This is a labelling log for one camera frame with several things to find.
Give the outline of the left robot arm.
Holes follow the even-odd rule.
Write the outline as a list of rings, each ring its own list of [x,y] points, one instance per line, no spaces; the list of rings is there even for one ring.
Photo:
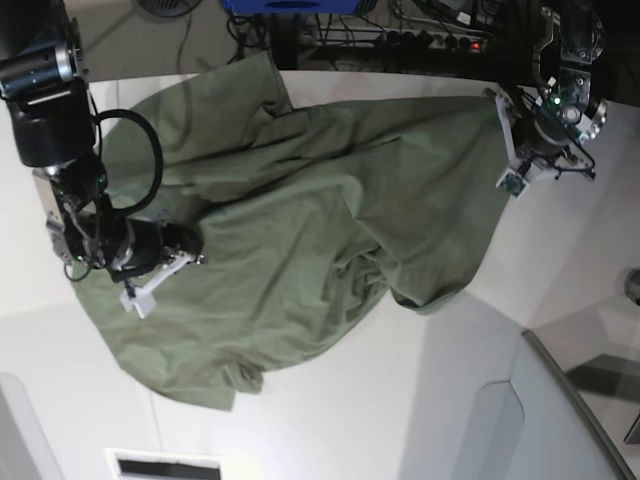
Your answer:
[[[528,183],[543,172],[595,177],[585,148],[607,121],[607,104],[591,93],[593,63],[603,50],[604,27],[591,1],[541,8],[544,36],[533,46],[536,96],[517,89],[521,111],[513,125],[512,170]]]

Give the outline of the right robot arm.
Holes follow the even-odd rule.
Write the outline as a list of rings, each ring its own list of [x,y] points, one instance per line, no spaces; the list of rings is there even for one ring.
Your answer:
[[[138,113],[96,110],[79,28],[63,2],[2,2],[1,98],[19,158],[31,168],[41,196],[53,250],[65,267],[107,270],[113,282],[128,283],[159,267],[204,262],[203,242],[192,230],[138,218],[163,179],[158,135]],[[149,190],[125,208],[114,207],[107,193],[101,124],[110,119],[140,127],[152,151]]]

